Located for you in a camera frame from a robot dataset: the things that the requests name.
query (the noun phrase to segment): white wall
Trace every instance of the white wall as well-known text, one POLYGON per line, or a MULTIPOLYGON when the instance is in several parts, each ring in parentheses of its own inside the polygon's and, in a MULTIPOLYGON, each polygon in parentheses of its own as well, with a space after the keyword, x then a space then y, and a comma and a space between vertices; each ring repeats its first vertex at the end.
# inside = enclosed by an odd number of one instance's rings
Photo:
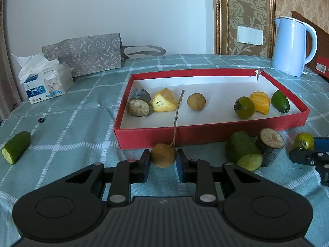
MULTIPOLYGON (((123 45, 213 53, 212 0, 5 0, 8 53, 35 55, 64 39, 120 32, 123 45)), ((9 57, 17 81, 20 67, 9 57)))

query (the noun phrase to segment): light switch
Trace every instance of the light switch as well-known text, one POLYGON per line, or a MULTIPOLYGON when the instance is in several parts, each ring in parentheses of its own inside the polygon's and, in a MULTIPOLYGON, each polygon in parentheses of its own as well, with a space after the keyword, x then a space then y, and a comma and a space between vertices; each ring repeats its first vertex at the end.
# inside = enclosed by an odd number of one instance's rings
POLYGON ((237 42, 245 44, 263 45, 263 31, 261 29, 238 26, 237 42))

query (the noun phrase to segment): metal screw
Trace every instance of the metal screw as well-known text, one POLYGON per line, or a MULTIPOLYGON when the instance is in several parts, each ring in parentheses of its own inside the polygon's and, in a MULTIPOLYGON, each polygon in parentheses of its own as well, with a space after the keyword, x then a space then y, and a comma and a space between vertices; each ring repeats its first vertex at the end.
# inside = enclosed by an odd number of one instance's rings
POLYGON ((211 203, 216 199, 216 197, 212 194, 203 194, 200 196, 200 200, 205 203, 211 203))
POLYGON ((110 197, 110 201, 113 203, 122 203, 126 200, 126 197, 121 194, 115 194, 110 197))

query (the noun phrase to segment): teal tablecloth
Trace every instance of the teal tablecloth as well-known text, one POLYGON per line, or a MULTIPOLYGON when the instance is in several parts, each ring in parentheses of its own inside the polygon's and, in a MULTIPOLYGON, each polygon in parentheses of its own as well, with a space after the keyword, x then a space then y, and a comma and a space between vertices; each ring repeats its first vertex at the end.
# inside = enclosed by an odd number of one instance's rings
MULTIPOLYGON (((0 246, 19 239, 11 212, 24 194, 94 162, 106 167, 125 159, 139 159, 143 150, 120 150, 113 130, 114 120, 129 76, 159 70, 194 68, 264 68, 287 86, 311 109, 304 127, 280 132, 286 141, 271 167, 257 174, 305 196, 314 217, 306 238, 315 246, 329 246, 329 190, 320 185, 311 166, 293 164, 287 153, 302 132, 329 134, 329 84, 310 70, 300 78, 270 69, 270 59, 249 56, 170 55, 127 60, 120 69, 75 78, 69 91, 31 105, 24 101, 0 126, 0 146, 19 131, 31 132, 31 145, 15 165, 0 158, 0 246), (45 122, 39 124, 39 118, 45 122)), ((224 142, 182 147, 188 158, 201 158, 213 166, 226 161, 224 142)), ((218 194, 222 197, 219 185, 218 194)), ((133 184, 132 195, 193 195, 195 186, 179 182, 175 165, 160 169, 151 165, 146 184, 133 184)))

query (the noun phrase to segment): kettle lid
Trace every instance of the kettle lid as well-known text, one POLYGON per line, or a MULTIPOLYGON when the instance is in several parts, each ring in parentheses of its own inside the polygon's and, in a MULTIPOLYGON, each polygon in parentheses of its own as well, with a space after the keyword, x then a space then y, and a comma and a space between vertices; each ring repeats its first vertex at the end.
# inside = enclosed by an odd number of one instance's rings
POLYGON ((296 22, 299 22, 299 23, 305 25, 305 22, 303 22, 303 21, 301 21, 301 20, 298 20, 298 19, 295 19, 295 18, 292 18, 292 17, 279 17, 279 18, 287 18, 287 19, 291 19, 291 20, 294 20, 294 21, 296 21, 296 22))

